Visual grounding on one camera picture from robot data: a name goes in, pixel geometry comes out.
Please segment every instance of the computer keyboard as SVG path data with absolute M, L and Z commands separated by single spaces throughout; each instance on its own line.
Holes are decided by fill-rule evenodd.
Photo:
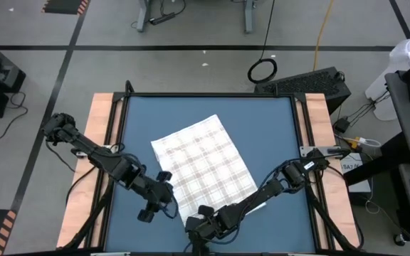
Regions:
M 336 79 L 327 71 L 267 82 L 262 85 L 262 91 L 274 92 L 275 86 L 278 87 L 278 92 L 323 93 L 325 96 L 335 95 L 340 91 Z

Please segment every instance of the yellow cable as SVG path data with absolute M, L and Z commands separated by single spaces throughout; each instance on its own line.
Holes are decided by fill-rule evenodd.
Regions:
M 317 36 L 316 49 L 314 50 L 314 65 L 312 67 L 312 71 L 316 70 L 317 52 L 319 51 L 320 38 L 322 38 L 322 32 L 324 31 L 325 24 L 327 23 L 328 17 L 330 17 L 330 13 L 332 12 L 333 2 L 335 2 L 335 0 L 330 0 L 327 13 L 325 14 L 324 22 L 322 23 L 322 26 L 320 27 L 319 35 Z

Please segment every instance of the plaid cloth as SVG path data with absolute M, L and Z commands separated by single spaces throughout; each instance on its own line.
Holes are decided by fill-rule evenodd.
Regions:
M 189 216 L 198 216 L 200 205 L 218 210 L 257 190 L 217 115 L 158 139 L 152 146 L 162 170 L 172 173 L 170 183 L 183 224 Z

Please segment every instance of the gray floor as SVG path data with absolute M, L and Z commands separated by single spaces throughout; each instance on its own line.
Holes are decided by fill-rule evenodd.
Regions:
M 165 45 L 261 45 L 271 1 L 260 0 L 255 10 L 255 32 L 243 32 L 243 5 L 230 1 L 186 0 L 186 11 L 158 26 L 147 26 L 145 33 L 130 28 L 137 19 L 137 1 L 92 0 L 80 31 L 78 45 L 165 46 Z M 45 1 L 0 0 L 0 45 L 66 46 L 78 20 L 74 15 L 42 14 Z M 166 9 L 181 7 L 181 1 L 167 1 Z M 410 28 L 410 1 L 397 0 Z M 269 45 L 313 46 L 328 0 L 276 1 Z M 159 3 L 152 9 L 159 15 Z M 325 28 L 324 46 L 395 46 L 406 37 L 389 0 L 336 0 Z M 26 92 L 29 113 L 16 122 L 7 137 L 0 140 L 0 208 L 10 208 L 25 169 L 36 132 L 56 83 L 65 50 L 6 50 L 27 74 L 22 91 Z M 251 92 L 247 69 L 260 51 L 75 51 L 72 54 L 55 112 L 67 112 L 85 128 L 95 92 L 123 90 L 131 80 L 136 91 L 145 92 Z M 269 51 L 278 62 L 277 78 L 312 69 L 312 51 Z M 350 114 L 367 100 L 364 90 L 387 67 L 389 52 L 323 51 L 318 68 L 335 66 L 346 75 L 352 96 L 342 106 L 341 115 Z M 266 67 L 255 72 L 262 77 Z M 0 119 L 0 132 L 17 110 L 7 110 Z M 380 122 L 372 113 L 346 133 L 385 142 L 400 131 L 397 121 Z M 60 154 L 72 165 L 75 159 L 68 146 Z M 26 194 L 16 219 L 6 254 L 53 250 L 65 209 L 65 194 L 71 184 L 69 172 L 44 145 L 34 166 Z M 376 178 L 376 200 L 392 202 L 384 177 Z M 393 211 L 396 203 L 387 203 Z M 364 249 L 410 255 L 410 243 L 397 247 L 391 236 L 396 228 L 382 215 L 371 215 L 354 207 L 365 234 Z

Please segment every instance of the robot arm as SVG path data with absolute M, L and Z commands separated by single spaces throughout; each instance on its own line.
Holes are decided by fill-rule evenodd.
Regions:
M 47 142 L 66 142 L 86 153 L 93 166 L 107 173 L 111 179 L 127 190 L 133 190 L 147 200 L 147 207 L 140 211 L 138 219 L 151 222 L 154 213 L 172 201 L 172 185 L 167 183 L 172 174 L 159 172 L 157 180 L 145 176 L 146 166 L 131 154 L 114 154 L 89 140 L 75 128 L 75 120 L 68 114 L 54 114 L 43 126 Z
M 310 171 L 323 170 L 330 164 L 319 151 L 314 151 L 312 154 L 316 157 L 312 160 L 307 160 L 306 163 L 301 163 L 297 160 L 282 163 L 269 174 L 273 174 L 270 180 L 264 182 L 262 187 L 239 203 L 223 206 L 217 211 L 208 206 L 200 206 L 199 214 L 203 215 L 204 218 L 189 217 L 185 227 L 185 231 L 188 233 L 192 244 L 193 255 L 208 255 L 207 242 L 213 242 L 214 238 L 223 239 L 238 230 L 240 222 L 244 219 L 245 215 L 260 204 L 282 193 L 297 193 L 303 188 L 312 199 L 312 206 L 320 214 L 325 225 L 330 229 L 343 250 L 358 250 L 347 240 L 333 223 L 327 212 L 323 210 L 319 199 L 312 191 L 311 185 L 306 179 Z M 281 184 L 282 180 L 278 179 L 279 173 L 283 173 L 288 184 L 287 188 Z M 231 242 L 233 239 L 224 242 L 224 244 Z

